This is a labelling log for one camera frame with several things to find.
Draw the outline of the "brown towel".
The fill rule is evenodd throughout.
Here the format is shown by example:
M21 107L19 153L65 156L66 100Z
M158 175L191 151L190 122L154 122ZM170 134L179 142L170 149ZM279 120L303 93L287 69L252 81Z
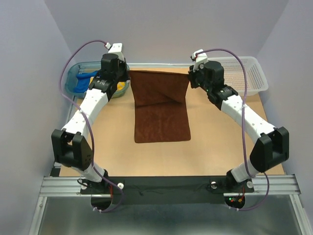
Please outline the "brown towel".
M189 80L177 72L132 70L136 143L191 140L186 108Z

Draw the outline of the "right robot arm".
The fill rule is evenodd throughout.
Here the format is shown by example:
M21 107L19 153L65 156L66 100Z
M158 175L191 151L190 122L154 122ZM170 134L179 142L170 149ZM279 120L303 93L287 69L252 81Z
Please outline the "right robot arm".
M261 118L231 87L224 83L224 68L217 61L208 61L189 68L192 88L202 88L208 100L241 126L254 147L244 162L226 174L225 185L230 191L239 189L247 179L264 173L289 159L290 135L285 127L277 128Z

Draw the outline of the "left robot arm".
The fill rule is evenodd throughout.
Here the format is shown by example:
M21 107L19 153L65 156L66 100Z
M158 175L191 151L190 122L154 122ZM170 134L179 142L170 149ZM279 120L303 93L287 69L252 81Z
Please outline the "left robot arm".
M103 54L101 68L95 74L86 91L85 98L77 111L58 130L51 134L55 161L78 171L98 193L105 192L109 185L108 172L94 162L95 143L88 143L88 137L94 140L92 125L102 108L117 91L119 82L128 81L127 63L121 52Z

